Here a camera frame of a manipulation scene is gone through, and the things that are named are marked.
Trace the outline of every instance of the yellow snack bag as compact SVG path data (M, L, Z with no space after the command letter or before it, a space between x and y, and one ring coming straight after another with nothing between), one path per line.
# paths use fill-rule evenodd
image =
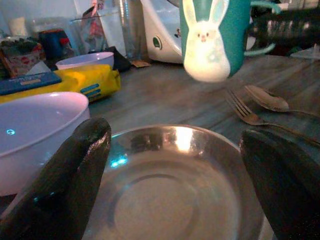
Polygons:
M0 96L0 103L53 92L82 93L88 97L90 102L93 102L109 96L121 88L119 72L112 70L111 66L106 64L79 66L57 70L54 73L62 79L62 82Z

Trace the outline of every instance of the fork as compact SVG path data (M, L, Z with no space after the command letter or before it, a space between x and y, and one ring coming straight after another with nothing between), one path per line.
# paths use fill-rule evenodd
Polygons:
M240 98L237 97L237 95L230 89L226 90L225 99L227 103L233 108L235 113L238 115L238 117L244 121L245 123L252 125L252 126L272 126L276 127L282 130L285 130L291 134L294 134L307 142L317 146L320 148L320 142L317 140L308 137L298 131L295 131L291 128L288 128L286 126L282 126L277 123L267 122L263 120L261 117L259 117L257 114L255 114Z

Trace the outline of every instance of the metal spoon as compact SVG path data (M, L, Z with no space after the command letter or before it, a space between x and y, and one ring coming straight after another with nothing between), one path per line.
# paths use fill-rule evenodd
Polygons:
M302 113L320 118L319 115L312 112L291 109L285 99L280 96L276 96L272 92L269 92L263 88L254 85L246 85L244 88L251 95L253 100L265 109L280 113Z

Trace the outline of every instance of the bunny mug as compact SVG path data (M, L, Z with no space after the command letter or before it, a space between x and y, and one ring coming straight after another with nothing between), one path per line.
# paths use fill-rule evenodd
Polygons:
M244 56L264 54L275 47L271 44L245 51L251 6L281 11L278 5L267 1L180 0L183 65L191 77L222 82L241 68Z

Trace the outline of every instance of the steel bowl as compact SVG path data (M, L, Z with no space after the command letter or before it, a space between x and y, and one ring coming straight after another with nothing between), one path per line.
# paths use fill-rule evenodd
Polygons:
M83 240L271 240L239 148L187 125L112 137Z

